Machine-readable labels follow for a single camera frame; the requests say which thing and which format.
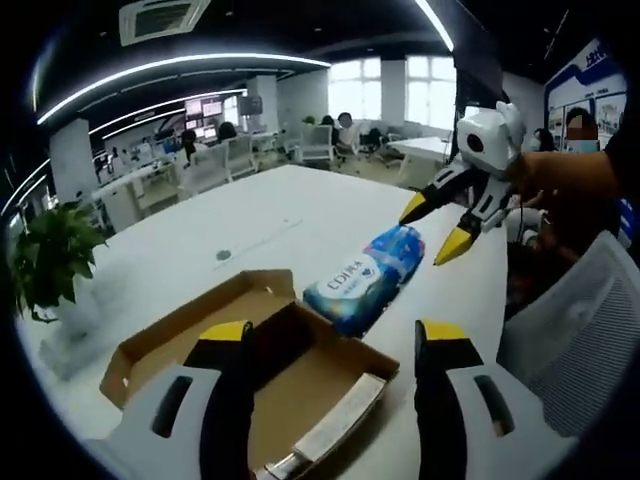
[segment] ceiling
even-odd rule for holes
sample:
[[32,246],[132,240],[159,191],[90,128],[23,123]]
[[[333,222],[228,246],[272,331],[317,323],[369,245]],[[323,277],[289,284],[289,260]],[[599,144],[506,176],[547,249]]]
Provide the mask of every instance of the ceiling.
[[[458,8],[454,0],[428,1],[436,11]],[[127,47],[120,45],[118,12],[128,1],[16,3],[14,17],[22,16],[29,30],[25,38],[21,36],[19,48],[11,52],[13,68],[7,80],[12,88],[4,93],[13,107],[8,110],[12,112],[13,128],[5,133],[14,144],[18,177],[26,176],[42,161],[48,134],[80,110],[79,114],[95,128],[168,99],[237,87],[260,72],[281,77],[321,68],[246,59],[165,66],[100,87],[69,104],[42,127],[35,126],[39,115],[71,93],[133,66],[212,52],[276,53],[325,62],[372,55],[393,59],[407,54],[447,53],[415,0],[212,0],[191,33]],[[460,3],[496,38],[503,68],[538,82],[549,79],[590,40],[589,32],[570,13],[551,45],[566,12],[563,0]],[[15,39],[8,37],[5,42],[15,43]],[[29,108],[31,91],[26,88],[34,64],[39,86],[37,114]]]

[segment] display screen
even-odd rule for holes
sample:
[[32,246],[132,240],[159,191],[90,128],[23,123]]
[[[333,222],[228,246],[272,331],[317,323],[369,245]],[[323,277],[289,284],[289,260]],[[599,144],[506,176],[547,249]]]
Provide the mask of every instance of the display screen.
[[222,113],[222,103],[221,102],[212,102],[205,103],[202,105],[202,113],[205,117],[210,117],[212,115],[220,115]]
[[186,104],[187,115],[200,115],[202,113],[202,103],[200,100],[191,100]]

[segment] potted plant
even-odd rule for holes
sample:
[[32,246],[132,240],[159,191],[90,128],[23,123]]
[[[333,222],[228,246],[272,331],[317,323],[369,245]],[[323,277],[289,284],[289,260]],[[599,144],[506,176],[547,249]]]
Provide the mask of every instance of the potted plant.
[[11,264],[18,311],[26,306],[36,321],[60,319],[69,333],[88,333],[99,318],[85,279],[93,278],[93,249],[101,244],[106,245],[104,236],[76,202],[30,222],[18,237]]

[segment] open cardboard box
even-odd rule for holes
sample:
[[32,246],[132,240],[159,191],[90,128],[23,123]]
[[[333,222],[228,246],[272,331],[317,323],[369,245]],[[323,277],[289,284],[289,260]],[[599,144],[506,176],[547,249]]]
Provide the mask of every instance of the open cardboard box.
[[[330,423],[332,415],[344,416],[344,411],[336,411],[336,405],[345,403],[343,397],[354,396],[363,376],[381,379],[383,387],[365,399],[364,409],[360,405],[361,415],[352,418],[331,450],[371,409],[399,364],[359,340],[340,337],[328,320],[296,301],[293,275],[288,270],[242,272],[125,340],[113,354],[100,391],[122,409],[154,375],[174,362],[184,363],[198,336],[210,327],[248,320],[259,329],[261,323],[276,318],[302,322],[312,341],[293,363],[256,392],[249,467],[260,469],[299,452],[300,440],[309,440],[307,434],[317,424]],[[296,335],[281,337],[287,342],[299,341]]]

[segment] green leaves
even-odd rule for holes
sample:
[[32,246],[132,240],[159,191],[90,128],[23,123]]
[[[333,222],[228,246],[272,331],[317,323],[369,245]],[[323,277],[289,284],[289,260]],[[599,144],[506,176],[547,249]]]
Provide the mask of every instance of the green leaves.
[[104,236],[91,227],[87,212],[77,202],[65,203],[43,212],[18,238],[12,258],[12,275],[16,306],[26,305],[34,320],[40,317],[35,306],[59,305],[60,298],[75,302],[75,275],[93,278],[93,249],[106,245]]

